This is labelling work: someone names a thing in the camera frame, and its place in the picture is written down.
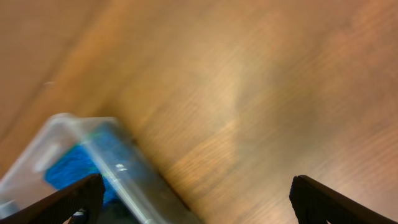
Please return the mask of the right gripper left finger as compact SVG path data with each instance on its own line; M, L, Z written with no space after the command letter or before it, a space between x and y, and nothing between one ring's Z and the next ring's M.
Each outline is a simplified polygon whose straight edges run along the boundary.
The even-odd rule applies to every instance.
M1 220L1 224L96 224L103 209L102 175L91 174Z

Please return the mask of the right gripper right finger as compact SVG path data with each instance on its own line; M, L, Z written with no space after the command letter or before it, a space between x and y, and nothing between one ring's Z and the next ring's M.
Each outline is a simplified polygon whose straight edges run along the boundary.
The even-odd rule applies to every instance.
M293 178L289 200L299 224L397 224L306 175Z

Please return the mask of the blue green sequin cloth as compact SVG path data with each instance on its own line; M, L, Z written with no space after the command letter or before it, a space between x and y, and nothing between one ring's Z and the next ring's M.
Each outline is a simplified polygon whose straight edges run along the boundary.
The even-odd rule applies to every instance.
M145 179L145 170L133 151L127 136L115 126L102 124L89 133L88 139L96 147L99 158L109 171L103 170L89 155L82 142L71 147L55 164L47 169L44 180L57 190L91 174L101 174L105 187L103 206L119 200L118 188L113 188L114 179L127 183L130 180Z

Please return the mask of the clear plastic storage bin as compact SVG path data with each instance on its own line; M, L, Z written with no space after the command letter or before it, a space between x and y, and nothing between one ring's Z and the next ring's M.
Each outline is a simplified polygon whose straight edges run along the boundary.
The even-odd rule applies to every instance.
M47 169L55 164L71 147L82 142L99 166L109 171L99 158L96 147L88 139L89 133L102 124L110 124L127 136L138 160L145 170L145 179L127 183L114 179L118 201L129 216L139 223L199 223L200 219L179 199L159 172L142 155L130 135L112 117L79 118L69 113L50 117L21 156L1 179L1 218L4 219L59 191L44 180Z

